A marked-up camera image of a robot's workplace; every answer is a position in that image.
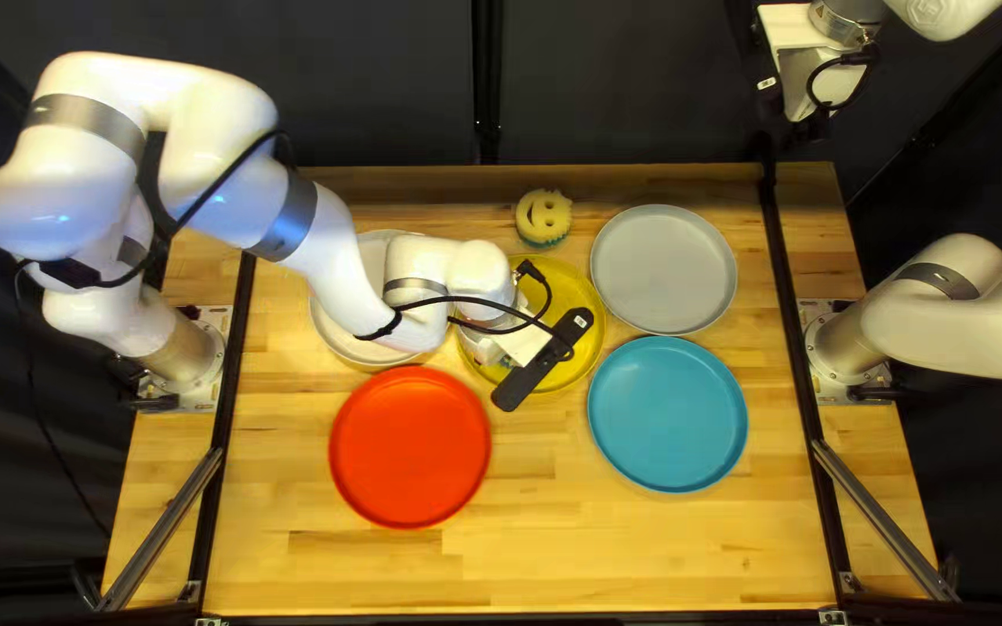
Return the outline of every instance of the wooden tabletop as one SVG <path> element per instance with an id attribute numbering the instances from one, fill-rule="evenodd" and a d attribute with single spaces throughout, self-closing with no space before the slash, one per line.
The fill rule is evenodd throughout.
<path id="1" fill-rule="evenodd" d="M 744 163 L 657 166 L 318 168 L 359 231 L 403 228 L 531 251 L 511 203 L 536 187 L 576 200 L 548 253 L 584 270 L 594 234 L 646 201 L 687 206 L 729 241 L 738 290 L 688 338 L 737 378 L 748 443 L 706 491 L 658 497 L 620 478 L 585 423 L 589 381 L 513 414 L 466 370 L 454 337 L 426 358 L 483 398 L 491 465 L 465 510 L 437 527 L 373 527 L 339 497 L 327 467 L 335 414 L 370 376 L 335 358 L 309 318 L 302 277 L 259 261 L 222 502 L 203 609 L 220 615 L 591 612 L 815 608 L 834 602 L 810 466 L 755 183 Z M 779 197 L 802 297 L 858 297 L 860 268 L 829 163 L 780 169 Z M 238 254 L 201 234 L 175 242 L 163 292 L 174 304 L 229 303 Z M 603 354 L 638 334 L 605 321 Z M 824 408 L 828 442 L 928 558 L 933 556 L 893 407 Z M 201 457 L 211 417 L 139 416 L 106 560 L 109 585 Z M 841 496 L 853 570 L 871 590 L 917 595 L 903 568 Z M 134 604 L 170 602 L 187 576 L 189 516 Z"/>

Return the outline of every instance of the yellow transparent plate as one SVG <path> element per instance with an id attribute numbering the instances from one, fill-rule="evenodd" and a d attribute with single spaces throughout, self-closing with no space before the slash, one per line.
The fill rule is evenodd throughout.
<path id="1" fill-rule="evenodd" d="M 565 311 L 577 306 L 585 306 L 593 314 L 593 326 L 582 336 L 574 346 L 574 357 L 568 362 L 557 364 L 536 386 L 532 393 L 559 392 L 570 387 L 577 380 L 590 374 L 598 363 L 601 355 L 601 344 L 605 341 L 605 306 L 601 305 L 598 291 L 593 288 L 587 277 L 582 275 L 571 263 L 558 258 L 542 255 L 542 253 L 515 253 L 509 257 L 509 265 L 517 268 L 524 259 L 529 259 L 541 271 L 551 285 L 551 305 L 541 320 L 549 327 L 555 325 Z M 547 299 L 547 291 L 535 279 L 524 277 L 520 280 L 520 290 L 528 297 L 529 309 L 536 311 Z M 482 378 L 499 384 L 509 376 L 511 371 L 500 363 L 493 366 L 479 366 L 466 350 L 459 345 L 459 353 L 466 367 L 478 373 Z"/>

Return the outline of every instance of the sponge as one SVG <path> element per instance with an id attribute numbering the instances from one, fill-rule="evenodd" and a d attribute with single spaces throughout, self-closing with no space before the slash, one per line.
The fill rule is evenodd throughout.
<path id="1" fill-rule="evenodd" d="M 556 190 L 524 193 L 514 212 L 517 232 L 533 246 L 551 247 L 570 231 L 571 200 Z"/>

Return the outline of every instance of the red plate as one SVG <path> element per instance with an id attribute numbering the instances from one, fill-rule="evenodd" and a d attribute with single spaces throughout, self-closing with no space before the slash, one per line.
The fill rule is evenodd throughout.
<path id="1" fill-rule="evenodd" d="M 478 397 L 426 368 L 370 379 L 331 432 L 335 487 L 362 517 L 423 528 L 466 505 L 490 463 L 490 423 Z"/>

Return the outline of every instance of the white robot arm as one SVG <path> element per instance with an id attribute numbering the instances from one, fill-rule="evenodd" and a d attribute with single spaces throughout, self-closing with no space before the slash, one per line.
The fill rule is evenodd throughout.
<path id="1" fill-rule="evenodd" d="M 808 338 L 814 369 L 848 385 L 889 357 L 1002 379 L 1002 251 L 975 234 L 942 237 Z"/>
<path id="2" fill-rule="evenodd" d="M 138 359 L 163 378 L 197 377 L 209 349 L 198 329 L 163 305 L 156 291 L 143 291 L 140 276 L 117 286 L 95 282 L 126 275 L 150 246 L 152 221 L 134 183 L 149 131 L 167 133 L 157 183 L 162 203 L 180 218 L 277 122 L 268 94 L 228 73 L 118 54 L 66 54 L 41 75 L 17 146 L 0 168 L 0 247 L 35 261 L 25 270 L 47 288 L 43 314 L 54 328 Z M 348 333 L 404 352 L 432 351 L 443 342 L 449 305 L 402 316 L 391 304 L 448 293 L 502 305 L 518 300 L 500 248 L 422 234 L 392 241 L 382 299 L 369 286 L 343 200 L 286 168 L 272 151 L 267 140 L 187 224 L 298 270 Z M 508 316 L 480 304 L 457 306 L 467 320 L 494 327 Z M 542 335 L 541 346 L 547 342 L 543 331 L 528 331 Z"/>
<path id="3" fill-rule="evenodd" d="M 872 61 L 849 56 L 874 42 L 889 8 L 926 39 L 949 41 L 1000 6 L 1002 0 L 813 0 L 770 3 L 758 11 L 780 75 L 784 114 L 801 121 L 820 106 L 815 98 L 837 105 L 860 89 Z M 762 81 L 759 88 L 775 82 Z"/>

